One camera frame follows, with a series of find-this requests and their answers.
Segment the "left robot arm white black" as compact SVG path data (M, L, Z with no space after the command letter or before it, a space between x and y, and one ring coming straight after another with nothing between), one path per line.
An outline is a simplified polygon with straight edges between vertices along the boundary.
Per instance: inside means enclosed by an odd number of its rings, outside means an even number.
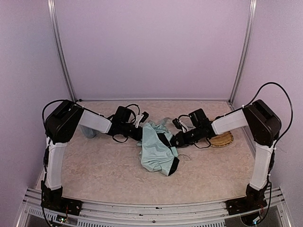
M147 112L134 113L129 105L119 106L113 115L105 117L71 100L58 100L58 103L48 117L42 118L46 134L42 201L52 203L62 197L63 156L78 126L90 133L100 132L112 138L122 135L140 141L143 136L140 124L149 117Z

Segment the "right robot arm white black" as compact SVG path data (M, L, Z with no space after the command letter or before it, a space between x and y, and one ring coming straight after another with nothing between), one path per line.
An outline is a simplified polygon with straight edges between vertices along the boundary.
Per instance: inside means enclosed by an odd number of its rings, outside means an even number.
M179 119L173 120L180 131L172 137L172 146L186 147L201 139L212 139L238 128L245 128L250 132L254 141L255 161L253 174L246 189L246 198L254 202L262 200L270 184L276 143L282 128L279 117L260 99L214 120L210 120L201 108L189 113L188 117L194 126L190 130L186 130Z

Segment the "mint green black umbrella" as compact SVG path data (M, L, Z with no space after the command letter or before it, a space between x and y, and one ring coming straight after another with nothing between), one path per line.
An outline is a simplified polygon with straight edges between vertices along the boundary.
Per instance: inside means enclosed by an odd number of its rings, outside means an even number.
M189 155L179 154L175 145L171 144L173 133L166 124L172 122L169 117L163 118L159 123L149 120L143 126L142 139L137 142L141 147L139 160L149 172L160 172L170 176L178 168L179 156L185 161L191 161Z

